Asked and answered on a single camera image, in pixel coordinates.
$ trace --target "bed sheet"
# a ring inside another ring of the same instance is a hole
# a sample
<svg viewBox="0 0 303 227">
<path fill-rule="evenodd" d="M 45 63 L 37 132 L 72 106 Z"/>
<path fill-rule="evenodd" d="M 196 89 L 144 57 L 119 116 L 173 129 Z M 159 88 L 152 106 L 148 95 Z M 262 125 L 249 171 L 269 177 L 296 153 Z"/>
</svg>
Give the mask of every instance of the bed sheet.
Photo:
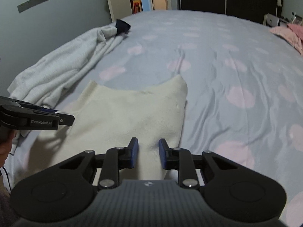
<svg viewBox="0 0 303 227">
<path fill-rule="evenodd" d="M 303 57 L 269 28 L 235 17 L 154 11 L 124 20 L 131 24 L 128 37 L 57 109 L 68 112 L 91 79 L 140 90 L 180 73 L 188 86 L 180 146 L 194 154 L 212 150 L 277 180 L 287 192 L 281 219 L 301 225 Z M 37 134 L 7 160 L 12 180 L 26 170 Z M 167 177 L 176 179 L 176 171 Z"/>
</svg>

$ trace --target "orange stool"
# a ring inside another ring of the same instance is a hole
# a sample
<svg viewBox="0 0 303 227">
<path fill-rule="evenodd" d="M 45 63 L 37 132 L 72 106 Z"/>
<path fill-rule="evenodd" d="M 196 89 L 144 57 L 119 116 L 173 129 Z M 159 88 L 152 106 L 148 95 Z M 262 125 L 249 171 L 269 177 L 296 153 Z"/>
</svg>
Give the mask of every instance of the orange stool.
<svg viewBox="0 0 303 227">
<path fill-rule="evenodd" d="M 133 13 L 142 12 L 142 2 L 141 0 L 133 0 Z"/>
</svg>

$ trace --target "white blanket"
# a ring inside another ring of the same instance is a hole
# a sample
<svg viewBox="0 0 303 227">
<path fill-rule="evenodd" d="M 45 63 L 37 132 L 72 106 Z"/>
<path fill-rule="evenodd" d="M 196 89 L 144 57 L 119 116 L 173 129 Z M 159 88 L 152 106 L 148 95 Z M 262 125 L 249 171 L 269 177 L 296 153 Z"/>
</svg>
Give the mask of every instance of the white blanket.
<svg viewBox="0 0 303 227">
<path fill-rule="evenodd" d="M 180 75 L 144 91 L 114 90 L 91 81 L 69 110 L 75 116 L 73 126 L 40 133 L 25 166 L 26 176 L 87 149 L 98 154 L 125 147 L 137 137 L 136 167 L 123 170 L 121 177 L 163 179 L 166 171 L 161 167 L 158 141 L 165 138 L 170 147 L 178 146 L 186 96 L 187 85 Z"/>
<path fill-rule="evenodd" d="M 94 28 L 42 57 L 8 88 L 10 98 L 54 108 L 65 91 L 124 38 L 114 25 Z"/>
</svg>

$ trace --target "human hand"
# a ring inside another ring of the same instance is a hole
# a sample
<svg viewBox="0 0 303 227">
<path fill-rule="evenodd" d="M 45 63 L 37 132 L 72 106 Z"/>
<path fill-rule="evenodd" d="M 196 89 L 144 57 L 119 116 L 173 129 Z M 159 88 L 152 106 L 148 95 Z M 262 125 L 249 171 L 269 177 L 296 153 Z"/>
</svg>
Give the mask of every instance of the human hand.
<svg viewBox="0 0 303 227">
<path fill-rule="evenodd" d="M 0 143 L 0 167 L 4 166 L 4 162 L 7 159 L 13 145 L 13 139 L 16 136 L 16 131 L 12 130 L 9 133 L 9 137 L 3 143 Z"/>
</svg>

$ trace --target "pink fabric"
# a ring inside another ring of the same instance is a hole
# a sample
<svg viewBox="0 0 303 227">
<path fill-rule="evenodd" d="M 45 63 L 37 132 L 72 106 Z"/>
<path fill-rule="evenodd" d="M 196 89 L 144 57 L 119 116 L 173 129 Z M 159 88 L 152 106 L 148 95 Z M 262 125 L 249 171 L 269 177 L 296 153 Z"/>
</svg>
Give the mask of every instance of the pink fabric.
<svg viewBox="0 0 303 227">
<path fill-rule="evenodd" d="M 269 30 L 271 33 L 283 37 L 303 56 L 303 41 L 290 28 L 276 26 Z"/>
<path fill-rule="evenodd" d="M 287 24 L 287 26 L 303 41 L 303 26 Z"/>
</svg>

